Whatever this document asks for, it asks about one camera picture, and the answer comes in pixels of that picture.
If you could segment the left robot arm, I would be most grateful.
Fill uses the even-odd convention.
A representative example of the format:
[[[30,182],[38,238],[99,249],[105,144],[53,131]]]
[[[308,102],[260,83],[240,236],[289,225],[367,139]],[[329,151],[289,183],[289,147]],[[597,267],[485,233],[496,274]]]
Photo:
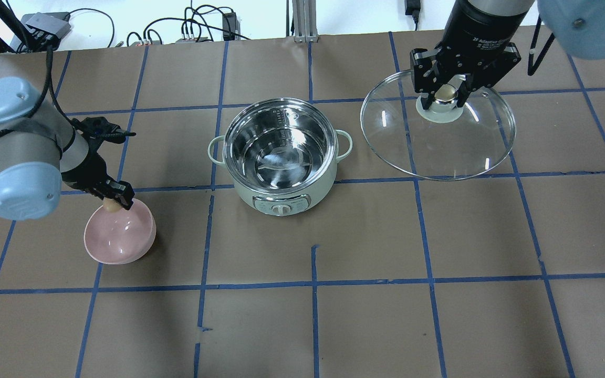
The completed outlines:
[[[131,184],[111,177],[98,153],[129,135],[104,117],[69,120],[26,79],[0,78],[0,218],[46,217],[62,185],[130,209]]]

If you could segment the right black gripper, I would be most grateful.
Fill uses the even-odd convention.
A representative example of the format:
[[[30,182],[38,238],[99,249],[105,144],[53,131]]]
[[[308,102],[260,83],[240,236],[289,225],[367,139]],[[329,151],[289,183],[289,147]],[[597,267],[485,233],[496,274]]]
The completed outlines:
[[[497,84],[521,61],[512,38],[523,21],[521,1],[456,1],[442,40],[432,50],[411,51],[411,74],[423,110],[456,76],[457,108],[482,87]]]

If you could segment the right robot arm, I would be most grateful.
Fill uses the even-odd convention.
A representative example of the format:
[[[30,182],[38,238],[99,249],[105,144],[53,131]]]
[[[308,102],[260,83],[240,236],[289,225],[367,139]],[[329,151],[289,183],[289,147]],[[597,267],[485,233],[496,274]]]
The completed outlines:
[[[531,1],[456,1],[442,36],[432,50],[410,53],[418,110],[429,116],[462,108],[471,93],[492,88],[521,55],[512,38]],[[527,73],[540,67],[553,41],[573,57],[605,59],[605,1],[538,1]]]

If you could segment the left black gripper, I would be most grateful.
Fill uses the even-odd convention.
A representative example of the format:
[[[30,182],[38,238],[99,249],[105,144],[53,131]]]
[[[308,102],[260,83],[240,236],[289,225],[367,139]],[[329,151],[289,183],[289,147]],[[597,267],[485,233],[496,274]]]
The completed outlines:
[[[87,155],[79,165],[64,173],[64,182],[72,189],[87,192],[95,197],[110,198],[118,201],[122,209],[129,211],[133,206],[134,191],[130,183],[116,181],[107,173],[105,160],[99,155],[98,149],[103,142],[123,144],[127,137],[133,137],[136,132],[126,131],[105,117],[87,117],[80,121],[70,120],[75,131],[80,132],[74,141],[87,143]]]

